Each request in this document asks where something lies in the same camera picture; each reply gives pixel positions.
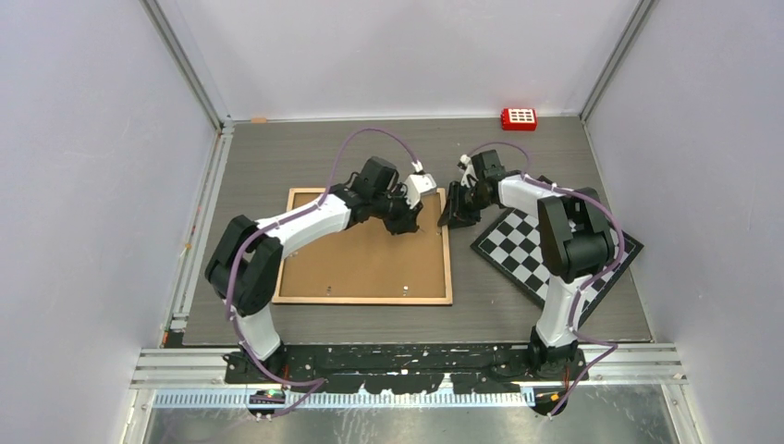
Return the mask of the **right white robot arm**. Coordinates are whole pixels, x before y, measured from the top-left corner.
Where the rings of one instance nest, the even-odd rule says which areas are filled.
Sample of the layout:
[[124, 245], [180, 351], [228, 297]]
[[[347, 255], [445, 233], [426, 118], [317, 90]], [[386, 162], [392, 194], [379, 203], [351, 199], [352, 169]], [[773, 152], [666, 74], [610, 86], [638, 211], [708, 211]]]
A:
[[494, 150], [464, 154], [458, 167], [463, 176], [447, 188], [439, 226], [471, 227], [491, 205], [537, 219], [549, 283], [542, 315], [530, 336], [527, 363], [534, 376], [551, 379], [576, 356], [582, 291], [619, 261], [619, 224], [593, 191], [562, 188], [506, 170]]

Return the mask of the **black picture frame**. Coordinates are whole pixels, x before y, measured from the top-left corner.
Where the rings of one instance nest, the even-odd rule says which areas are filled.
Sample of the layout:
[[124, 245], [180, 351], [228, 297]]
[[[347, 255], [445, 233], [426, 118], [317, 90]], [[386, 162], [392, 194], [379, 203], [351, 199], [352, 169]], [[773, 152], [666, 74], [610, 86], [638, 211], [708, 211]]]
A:
[[391, 235], [371, 218], [292, 252], [273, 303], [451, 305], [449, 233], [437, 225], [445, 202], [443, 188], [424, 198], [415, 233]]

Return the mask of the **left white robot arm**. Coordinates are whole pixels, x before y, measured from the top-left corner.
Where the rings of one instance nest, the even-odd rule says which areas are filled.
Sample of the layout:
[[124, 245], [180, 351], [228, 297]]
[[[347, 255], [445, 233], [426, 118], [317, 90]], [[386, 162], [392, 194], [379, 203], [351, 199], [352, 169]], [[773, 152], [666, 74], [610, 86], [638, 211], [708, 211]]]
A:
[[414, 233], [423, 198], [435, 193], [433, 177], [420, 162], [405, 179], [385, 159], [373, 156], [349, 179], [328, 187], [316, 200], [279, 216], [252, 220], [245, 215], [227, 224], [204, 276], [224, 302], [227, 320], [248, 356], [248, 370], [259, 381], [276, 381], [284, 368], [278, 351], [271, 302], [279, 268], [300, 248], [345, 231], [370, 218], [392, 235]]

